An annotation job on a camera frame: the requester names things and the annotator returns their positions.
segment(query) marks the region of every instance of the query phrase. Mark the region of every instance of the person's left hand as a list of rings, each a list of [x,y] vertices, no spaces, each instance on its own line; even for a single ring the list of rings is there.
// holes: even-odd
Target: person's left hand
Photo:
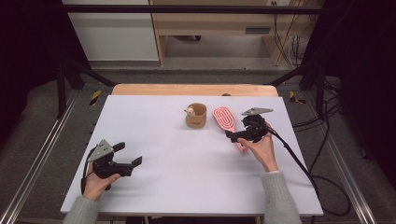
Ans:
[[[85,180],[85,189],[82,197],[92,201],[99,201],[106,187],[119,178],[119,174],[111,175],[106,179],[100,178],[96,175],[96,173],[92,171],[92,163],[90,162],[88,175]]]

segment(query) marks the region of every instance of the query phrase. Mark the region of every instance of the black horizontal bar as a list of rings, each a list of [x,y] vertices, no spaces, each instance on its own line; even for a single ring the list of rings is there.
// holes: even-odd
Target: black horizontal bar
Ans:
[[[241,7],[241,6],[146,6],[146,5],[44,5],[49,11],[78,13],[215,13],[215,14],[297,14],[334,13],[336,8],[323,7]]]

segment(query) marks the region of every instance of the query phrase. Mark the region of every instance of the power outlet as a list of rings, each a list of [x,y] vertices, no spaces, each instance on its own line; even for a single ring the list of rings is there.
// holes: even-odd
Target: power outlet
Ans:
[[[268,0],[268,7],[288,7],[290,4],[290,0]]]

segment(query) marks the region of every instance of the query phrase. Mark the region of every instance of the gray floor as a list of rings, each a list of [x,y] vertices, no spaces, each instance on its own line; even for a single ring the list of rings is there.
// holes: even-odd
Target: gray floor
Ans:
[[[104,66],[102,63],[97,64],[99,66],[96,68],[103,76],[123,83],[248,83],[257,85],[272,81],[291,69],[287,64],[280,67],[270,65],[271,62],[259,38],[242,40],[236,37],[203,36],[201,41],[196,42],[187,36],[172,38],[169,45],[175,46],[168,48],[164,67],[140,63],[136,69],[131,70],[130,63],[119,63],[120,67],[115,69],[109,67],[114,64]],[[228,48],[234,49],[232,52],[222,51],[229,50]],[[106,95],[111,93],[111,88],[89,77],[84,76],[84,79],[87,84],[83,91],[78,92],[76,106],[21,209],[19,218],[62,219],[64,217],[59,212],[64,200],[64,192],[75,175],[86,149],[85,144],[90,140],[90,132],[93,131],[94,123],[105,103]],[[305,121],[315,116],[309,105],[290,102],[290,91],[294,91],[298,99],[304,99],[306,95],[311,94],[311,92],[299,91],[298,80],[299,77],[296,77],[277,87],[279,95],[284,98],[292,123]],[[334,85],[339,84],[336,78],[332,78],[331,82]],[[96,105],[89,105],[92,94],[96,90],[102,90],[102,94]],[[3,183],[0,193],[0,211],[2,212],[12,200],[55,122],[56,97],[55,82],[32,90],[28,97],[28,106],[21,114],[18,125],[2,146],[0,151],[0,178]],[[360,143],[351,131],[347,117],[343,114],[335,114],[331,118],[330,127],[331,135],[356,178],[377,223],[396,223],[394,213],[396,192],[376,162],[361,157]],[[296,136],[304,161],[309,166],[323,139],[320,130],[317,127],[296,132]],[[318,159],[314,175],[323,175],[341,185],[327,147]],[[336,212],[345,210],[346,200],[338,189],[320,180],[318,180],[318,185],[323,206]],[[107,217],[100,216],[100,219],[107,220]],[[317,218],[317,223],[361,222],[352,208],[343,217],[325,213],[323,217]]]

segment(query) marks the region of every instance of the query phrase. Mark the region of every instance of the silver bracket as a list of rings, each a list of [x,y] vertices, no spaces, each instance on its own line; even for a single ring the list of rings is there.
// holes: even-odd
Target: silver bracket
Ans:
[[[96,161],[112,152],[114,152],[113,146],[111,146],[105,139],[102,139],[102,141],[100,141],[100,143],[96,145],[95,150],[88,158],[88,162]]]
[[[259,107],[253,107],[247,111],[245,111],[244,113],[242,113],[243,116],[250,116],[250,115],[258,115],[258,114],[262,114],[262,113],[268,113],[268,112],[273,112],[273,109],[269,109],[269,108],[259,108]]]

